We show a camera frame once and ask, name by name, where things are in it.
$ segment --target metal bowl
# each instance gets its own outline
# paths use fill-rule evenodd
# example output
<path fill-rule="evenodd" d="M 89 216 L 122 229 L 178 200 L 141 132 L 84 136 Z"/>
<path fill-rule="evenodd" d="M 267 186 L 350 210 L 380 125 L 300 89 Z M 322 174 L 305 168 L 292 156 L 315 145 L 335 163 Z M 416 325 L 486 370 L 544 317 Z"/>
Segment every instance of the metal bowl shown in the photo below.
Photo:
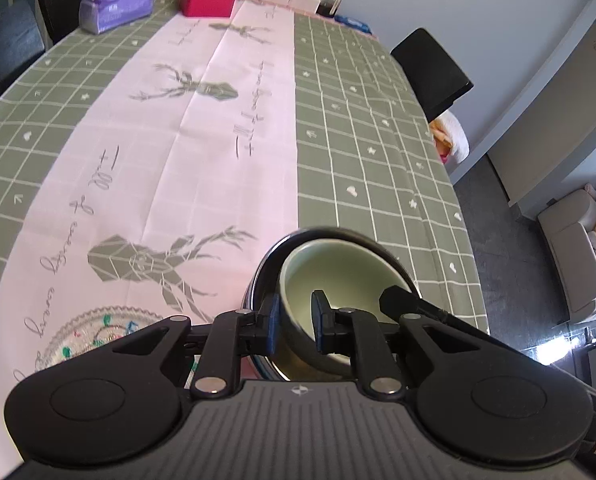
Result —
<path fill-rule="evenodd" d="M 415 285 L 398 260 L 380 244 L 355 231 L 336 227 L 315 227 L 295 231 L 276 242 L 265 254 L 257 267 L 254 277 L 247 288 L 243 307 L 257 310 L 263 299 L 275 294 L 278 288 L 280 270 L 287 256 L 302 244 L 319 238 L 337 238 L 358 244 L 374 252 L 401 275 L 409 285 L 411 292 L 419 296 Z M 276 351 L 270 358 L 252 357 L 256 371 L 265 379 L 286 381 L 335 381 L 352 377 L 349 365 L 330 360 L 323 367 L 322 360 L 312 360 L 309 356 L 321 357 L 316 351 L 314 341 L 304 332 L 296 330 L 287 319 L 281 307 L 280 330 L 277 337 Z M 300 356 L 292 347 L 300 345 Z"/>

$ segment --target blue package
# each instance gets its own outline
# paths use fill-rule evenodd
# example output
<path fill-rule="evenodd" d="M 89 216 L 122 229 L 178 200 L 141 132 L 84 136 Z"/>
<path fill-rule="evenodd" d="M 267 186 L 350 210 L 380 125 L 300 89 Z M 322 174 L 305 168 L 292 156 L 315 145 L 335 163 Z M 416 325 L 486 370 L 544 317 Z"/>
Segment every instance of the blue package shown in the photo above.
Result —
<path fill-rule="evenodd" d="M 369 25 L 360 22 L 359 20 L 349 18 L 349 16 L 340 16 L 339 14 L 337 14 L 334 19 L 338 23 L 347 25 L 347 27 L 354 28 L 355 30 L 359 30 L 360 32 L 364 32 L 365 34 L 371 34 L 371 29 L 369 28 Z"/>
<path fill-rule="evenodd" d="M 153 12 L 153 0 L 82 0 L 80 27 L 93 34 L 124 25 Z"/>

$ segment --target tablecloth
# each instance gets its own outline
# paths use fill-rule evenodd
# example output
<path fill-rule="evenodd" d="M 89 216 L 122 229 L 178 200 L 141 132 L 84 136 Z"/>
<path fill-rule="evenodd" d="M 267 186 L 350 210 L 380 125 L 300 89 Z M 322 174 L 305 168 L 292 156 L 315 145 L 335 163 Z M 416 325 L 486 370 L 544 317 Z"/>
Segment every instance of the tablecloth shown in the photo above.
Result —
<path fill-rule="evenodd" d="M 0 477 L 10 389 L 182 312 L 238 308 L 271 244 L 339 225 L 487 330 L 460 207 L 421 108 L 374 38 L 238 0 L 76 30 L 0 99 Z"/>

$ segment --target gray ribbed panel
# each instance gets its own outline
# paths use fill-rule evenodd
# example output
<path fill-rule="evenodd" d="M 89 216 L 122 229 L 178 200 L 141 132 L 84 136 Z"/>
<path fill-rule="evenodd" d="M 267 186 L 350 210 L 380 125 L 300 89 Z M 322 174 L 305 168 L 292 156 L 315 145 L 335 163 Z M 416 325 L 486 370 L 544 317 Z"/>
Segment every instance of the gray ribbed panel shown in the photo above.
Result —
<path fill-rule="evenodd" d="M 353 383 L 247 381 L 232 399 L 196 405 L 184 427 L 150 454 L 96 471 L 25 464 L 12 480 L 485 480 L 585 479 L 573 463 L 493 471 L 445 454 L 400 404 Z"/>

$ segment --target green bowl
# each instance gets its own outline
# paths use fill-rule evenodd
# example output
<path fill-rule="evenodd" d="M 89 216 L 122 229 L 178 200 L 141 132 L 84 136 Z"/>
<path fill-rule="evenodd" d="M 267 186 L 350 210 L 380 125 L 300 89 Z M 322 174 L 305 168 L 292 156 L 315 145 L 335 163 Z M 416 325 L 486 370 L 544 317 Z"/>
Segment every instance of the green bowl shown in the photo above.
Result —
<path fill-rule="evenodd" d="M 324 290 L 332 308 L 366 310 L 380 322 L 394 321 L 380 312 L 380 295 L 398 285 L 411 290 L 398 271 L 378 254 L 353 242 L 319 238 L 295 248 L 280 271 L 281 325 L 291 350 L 306 363 L 331 374 L 350 375 L 349 358 L 316 351 L 311 293 Z"/>

